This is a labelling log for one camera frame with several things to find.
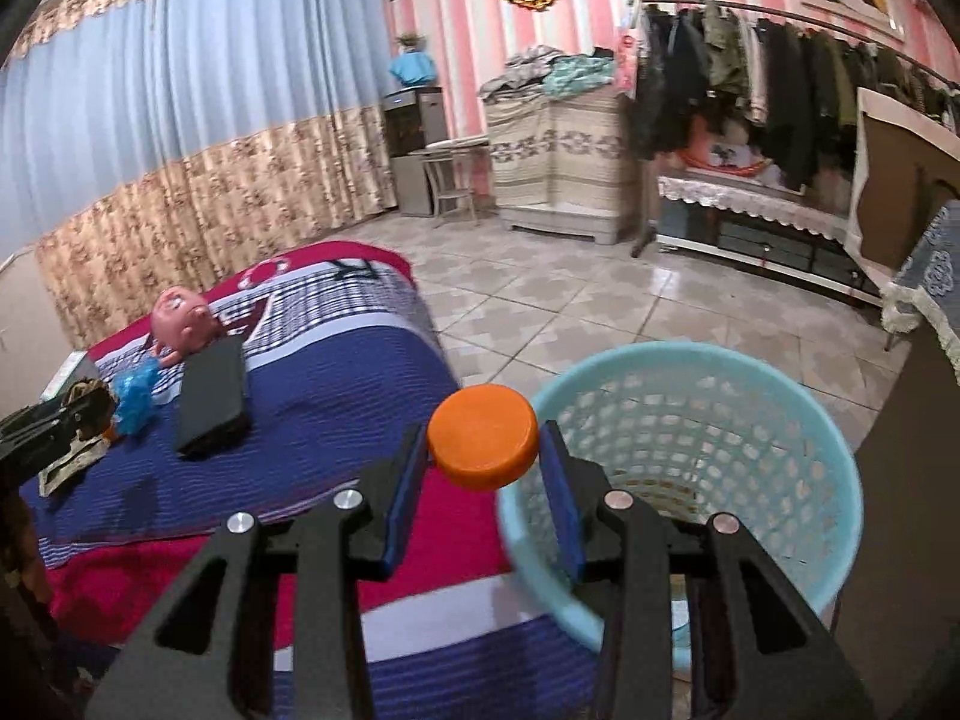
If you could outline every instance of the potted plant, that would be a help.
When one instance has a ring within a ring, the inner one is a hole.
[[[400,35],[397,35],[397,42],[400,43],[400,47],[404,53],[418,52],[424,42],[424,35],[419,35],[415,32],[402,32]]]

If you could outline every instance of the metal bolt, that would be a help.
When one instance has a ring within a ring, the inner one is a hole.
[[[728,536],[731,536],[740,530],[740,520],[732,514],[717,514],[717,516],[713,518],[713,526],[717,533],[726,533]]]
[[[227,530],[231,533],[246,533],[253,528],[253,515],[246,512],[237,512],[232,514],[227,520]]]
[[[611,490],[603,496],[603,502],[611,509],[630,509],[634,504],[634,497],[626,490]]]
[[[340,490],[333,496],[333,505],[337,509],[356,509],[363,503],[363,495],[360,490]]]

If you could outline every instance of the white chair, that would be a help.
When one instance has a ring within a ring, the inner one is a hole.
[[[473,149],[451,148],[436,149],[424,153],[424,170],[426,180],[433,193],[434,226],[443,224],[443,215],[453,210],[459,210],[460,200],[465,199],[470,209],[470,215],[475,224],[477,210],[473,202]],[[466,182],[466,186],[458,186],[458,178]],[[453,208],[445,208],[450,201],[454,201]]]

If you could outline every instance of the wall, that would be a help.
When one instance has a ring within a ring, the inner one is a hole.
[[[568,52],[613,46],[626,0],[558,0],[534,13],[503,0],[394,0],[387,3],[392,34],[416,31],[440,73],[452,137],[484,131],[476,89],[500,74],[504,59],[529,45],[547,43]],[[864,23],[806,5],[803,0],[729,0],[803,13],[889,43],[950,79],[960,79],[960,53],[935,15],[915,8],[918,0],[891,0],[904,26],[904,41]]]
[[[30,406],[73,351],[32,250],[0,266],[0,419]]]

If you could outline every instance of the drawer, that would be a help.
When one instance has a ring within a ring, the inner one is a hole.
[[[813,254],[813,247],[803,241],[794,241],[792,238],[786,238],[768,230],[757,230],[732,221],[722,221],[720,223],[720,235],[728,238],[739,238],[755,244],[769,245],[771,250],[788,252],[805,259],[809,259],[810,254]]]
[[[686,222],[689,219],[688,204],[682,200],[661,199],[661,217],[658,231],[674,238],[686,238]]]
[[[808,268],[808,257],[795,254],[792,251],[779,250],[766,242],[746,241],[742,238],[721,235],[718,245],[720,248],[728,251],[747,254],[751,257],[757,257],[757,259],[760,260],[767,260],[772,263],[787,266],[788,268],[796,269],[797,271],[806,272]]]
[[[846,284],[848,287],[858,288],[863,281],[861,274],[853,261],[848,263],[838,263],[821,258],[821,252],[817,252],[817,258],[813,261],[813,272],[818,276],[823,276],[838,284]]]

